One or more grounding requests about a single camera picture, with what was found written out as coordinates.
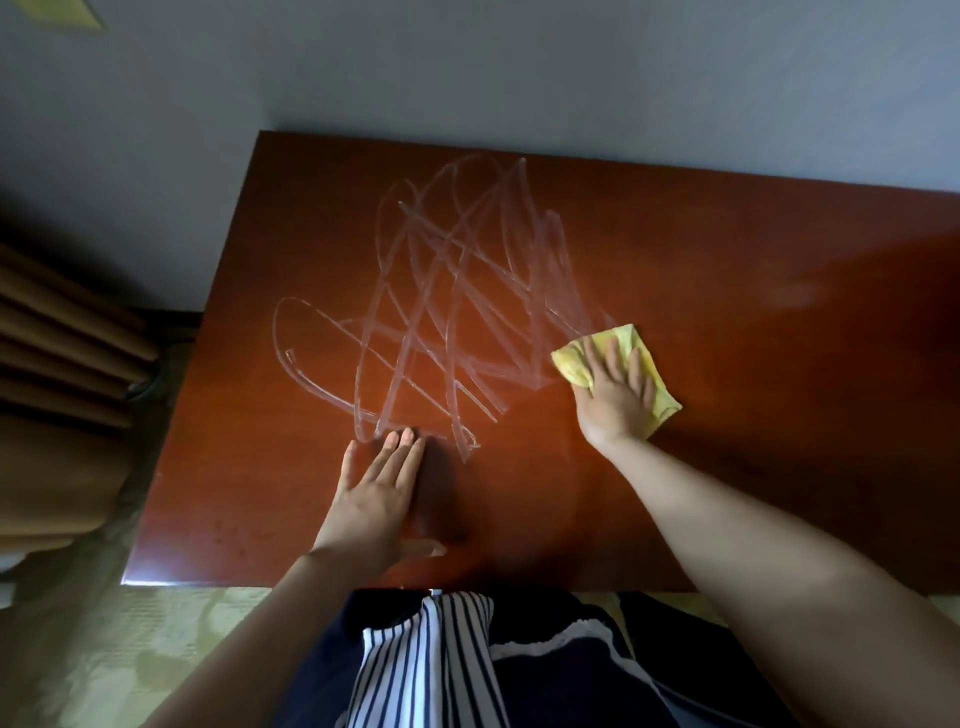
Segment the scribble pattern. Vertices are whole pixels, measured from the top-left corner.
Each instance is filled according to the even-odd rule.
[[[465,199],[462,179],[478,167],[494,182]],[[444,209],[452,210],[445,220],[431,218],[430,201],[437,199],[444,199]],[[400,222],[395,231],[389,230],[387,218],[396,219],[397,211]],[[491,230],[497,231],[497,239],[491,239]],[[401,387],[407,386],[449,419],[449,432],[434,434],[452,436],[466,461],[480,444],[465,422],[465,400],[476,407],[472,416],[495,423],[510,404],[501,385],[539,390],[556,376],[548,342],[565,342],[596,330],[573,276],[560,216],[552,210],[538,214],[523,158],[505,169],[489,155],[473,155],[449,163],[423,187],[409,180],[395,183],[381,199],[372,252],[379,279],[367,310],[356,318],[335,320],[304,299],[288,297],[277,303],[273,320],[280,364],[306,391],[348,412],[361,442],[405,424],[396,406]],[[401,269],[401,256],[409,259],[409,267],[403,260]],[[403,290],[418,292],[414,300],[407,296],[404,301],[396,276],[404,276]],[[479,280],[491,277],[502,284],[501,290],[509,291],[507,295],[516,297],[519,306],[510,306],[513,314],[482,292]],[[446,285],[451,279],[452,286]],[[357,343],[352,400],[311,379],[297,360],[295,345],[281,345],[277,324],[288,305],[308,307]],[[382,315],[384,307],[393,310],[389,317]],[[458,325],[468,309],[479,315],[471,320],[482,321],[495,342],[482,353],[469,352],[460,343]],[[397,321],[397,316],[401,325],[385,322]],[[372,344],[374,336],[397,345],[396,356],[378,351]],[[432,377],[433,386],[411,376],[412,357],[417,354],[439,369],[442,376]],[[391,372],[386,397],[374,406],[361,401],[361,384],[371,362]]]

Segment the floor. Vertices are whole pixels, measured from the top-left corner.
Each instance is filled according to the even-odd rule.
[[[191,348],[168,347],[163,376],[134,405],[136,465],[115,517],[12,573],[16,601],[0,610],[0,725],[138,726],[268,592],[119,584]],[[716,619],[697,595],[662,598]],[[960,622],[960,597],[934,601]]]

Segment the hand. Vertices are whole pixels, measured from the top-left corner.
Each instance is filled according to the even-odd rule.
[[[409,427],[403,430],[402,437],[391,432],[383,441],[383,450],[355,487],[350,486],[356,443],[347,445],[337,492],[311,551],[322,549],[343,556],[351,568],[357,569],[362,582],[404,559],[446,553],[436,541],[399,536],[425,445],[422,437],[415,442]]]
[[[606,361],[589,336],[582,340],[587,364],[593,374],[593,392],[573,386],[577,401],[577,421],[587,442],[602,454],[624,439],[642,440],[653,418],[657,385],[640,368],[640,351],[630,352],[627,371],[623,371],[617,341],[607,346]]]

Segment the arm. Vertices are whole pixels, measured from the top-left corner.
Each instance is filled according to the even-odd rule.
[[[355,444],[313,549],[217,645],[147,720],[149,728],[270,722],[287,685],[348,594],[405,558],[440,555],[426,540],[401,540],[424,440],[407,429],[387,436],[359,485],[351,487]]]
[[[846,544],[636,437],[655,392],[637,352],[624,372],[615,349],[604,360],[585,346],[584,435],[778,684],[843,728],[956,725],[960,629]]]

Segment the reddish-brown wood surface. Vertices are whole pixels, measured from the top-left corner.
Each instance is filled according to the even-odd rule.
[[[128,582],[275,583],[324,517],[355,390],[375,420],[399,363],[381,424],[445,436],[411,528],[450,552],[384,584],[684,588],[549,369],[564,319],[637,325],[684,404],[658,445],[913,587],[960,589],[960,196],[507,154],[435,179],[466,154],[260,136]]]

